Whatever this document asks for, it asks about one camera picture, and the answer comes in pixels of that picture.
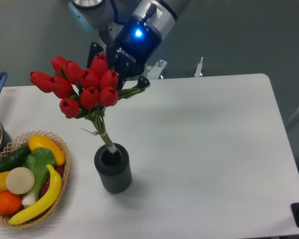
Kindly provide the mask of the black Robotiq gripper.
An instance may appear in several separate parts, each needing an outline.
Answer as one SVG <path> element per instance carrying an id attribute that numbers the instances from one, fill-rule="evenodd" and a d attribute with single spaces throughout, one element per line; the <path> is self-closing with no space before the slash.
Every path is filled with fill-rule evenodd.
<path id="1" fill-rule="evenodd" d="M 90 68 L 95 56 L 106 54 L 109 67 L 119 75 L 119 81 L 138 76 L 145 70 L 145 63 L 162 41 L 161 35 L 149 24 L 149 17 L 132 16 L 106 51 L 97 42 L 90 44 L 86 68 Z M 139 76 L 136 89 L 146 89 L 150 81 Z"/>

